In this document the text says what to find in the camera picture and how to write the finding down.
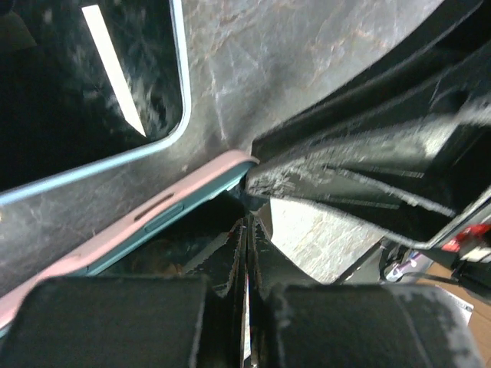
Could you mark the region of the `pink phone case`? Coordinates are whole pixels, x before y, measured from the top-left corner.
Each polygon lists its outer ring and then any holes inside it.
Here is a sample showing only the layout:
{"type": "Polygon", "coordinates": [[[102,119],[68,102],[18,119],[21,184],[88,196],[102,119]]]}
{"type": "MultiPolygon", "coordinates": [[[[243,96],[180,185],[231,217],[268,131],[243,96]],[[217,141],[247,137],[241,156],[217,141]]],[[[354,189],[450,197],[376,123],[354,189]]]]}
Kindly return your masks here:
{"type": "Polygon", "coordinates": [[[240,150],[216,157],[9,291],[1,298],[1,335],[37,283],[63,275],[101,273],[199,205],[231,189],[258,162],[240,150]]]}

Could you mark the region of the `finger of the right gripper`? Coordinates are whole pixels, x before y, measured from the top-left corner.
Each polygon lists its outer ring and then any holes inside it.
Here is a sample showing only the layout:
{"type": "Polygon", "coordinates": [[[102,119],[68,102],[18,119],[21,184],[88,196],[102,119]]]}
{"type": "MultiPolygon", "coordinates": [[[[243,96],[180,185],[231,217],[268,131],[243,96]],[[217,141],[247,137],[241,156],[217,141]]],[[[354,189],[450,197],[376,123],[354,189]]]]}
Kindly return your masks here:
{"type": "Polygon", "coordinates": [[[456,113],[303,145],[247,176],[254,196],[342,212],[404,245],[444,245],[490,220],[490,92],[456,113]]]}
{"type": "Polygon", "coordinates": [[[456,113],[490,92],[490,3],[444,1],[325,99],[254,140],[261,162],[322,141],[456,113]]]}

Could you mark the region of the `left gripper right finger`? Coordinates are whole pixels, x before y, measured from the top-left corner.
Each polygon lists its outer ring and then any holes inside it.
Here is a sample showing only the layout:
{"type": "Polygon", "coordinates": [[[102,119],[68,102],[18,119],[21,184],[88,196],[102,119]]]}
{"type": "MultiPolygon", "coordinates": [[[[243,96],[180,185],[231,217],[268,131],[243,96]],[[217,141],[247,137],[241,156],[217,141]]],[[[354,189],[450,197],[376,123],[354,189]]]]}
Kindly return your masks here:
{"type": "Polygon", "coordinates": [[[320,284],[247,230],[254,367],[481,367],[445,290],[428,284],[320,284]]]}

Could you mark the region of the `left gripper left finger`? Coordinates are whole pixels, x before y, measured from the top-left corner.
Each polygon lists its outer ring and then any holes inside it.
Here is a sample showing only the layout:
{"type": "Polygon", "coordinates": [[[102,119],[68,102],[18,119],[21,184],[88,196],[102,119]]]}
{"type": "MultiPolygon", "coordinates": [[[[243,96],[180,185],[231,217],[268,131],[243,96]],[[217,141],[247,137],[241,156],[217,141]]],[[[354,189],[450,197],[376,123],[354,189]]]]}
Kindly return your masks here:
{"type": "Polygon", "coordinates": [[[28,293],[3,367],[241,367],[246,219],[198,273],[51,278],[28,293]]]}

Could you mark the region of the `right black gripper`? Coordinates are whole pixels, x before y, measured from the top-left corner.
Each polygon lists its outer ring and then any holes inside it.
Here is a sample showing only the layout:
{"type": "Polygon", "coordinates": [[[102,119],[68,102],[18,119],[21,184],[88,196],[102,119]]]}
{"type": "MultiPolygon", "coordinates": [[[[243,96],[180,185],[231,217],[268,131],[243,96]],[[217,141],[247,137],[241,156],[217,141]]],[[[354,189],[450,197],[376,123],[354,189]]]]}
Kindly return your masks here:
{"type": "Polygon", "coordinates": [[[490,220],[468,225],[441,249],[455,258],[452,279],[468,291],[490,291],[490,220]]]}

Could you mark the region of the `teal-edged black phone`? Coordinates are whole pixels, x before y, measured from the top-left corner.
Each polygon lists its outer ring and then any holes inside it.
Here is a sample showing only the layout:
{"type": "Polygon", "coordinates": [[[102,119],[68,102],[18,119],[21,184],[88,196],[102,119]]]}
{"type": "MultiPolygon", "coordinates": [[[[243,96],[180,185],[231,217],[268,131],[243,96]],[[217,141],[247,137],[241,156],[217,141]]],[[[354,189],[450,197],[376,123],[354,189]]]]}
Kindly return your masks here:
{"type": "Polygon", "coordinates": [[[255,164],[256,161],[250,157],[230,159],[225,154],[189,174],[160,202],[147,206],[133,217],[133,222],[128,226],[132,232],[123,229],[110,236],[106,241],[110,242],[111,250],[105,251],[87,264],[86,274],[96,275],[107,270],[158,231],[172,225],[221,192],[232,188],[255,164]]]}

